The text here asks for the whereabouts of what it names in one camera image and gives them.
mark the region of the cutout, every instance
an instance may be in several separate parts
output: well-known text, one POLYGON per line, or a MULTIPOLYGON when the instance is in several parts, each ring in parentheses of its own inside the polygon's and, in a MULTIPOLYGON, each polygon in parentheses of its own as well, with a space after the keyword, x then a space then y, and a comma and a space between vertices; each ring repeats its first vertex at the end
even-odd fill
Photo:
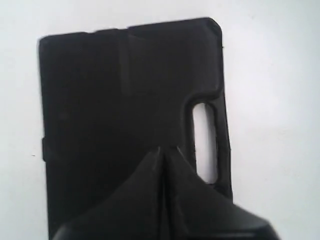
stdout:
POLYGON ((208 184, 218 178, 217 142, 213 109, 199 103, 192 110, 196 172, 208 184))

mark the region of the white surface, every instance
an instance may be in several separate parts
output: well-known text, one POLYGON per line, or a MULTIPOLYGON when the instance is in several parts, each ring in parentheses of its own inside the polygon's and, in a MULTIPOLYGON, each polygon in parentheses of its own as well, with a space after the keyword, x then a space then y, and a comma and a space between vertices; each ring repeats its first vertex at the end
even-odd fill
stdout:
POLYGON ((316 0, 0 0, 0 239, 47 239, 37 39, 202 16, 223 31, 234 201, 284 240, 319 239, 319 9, 316 0))

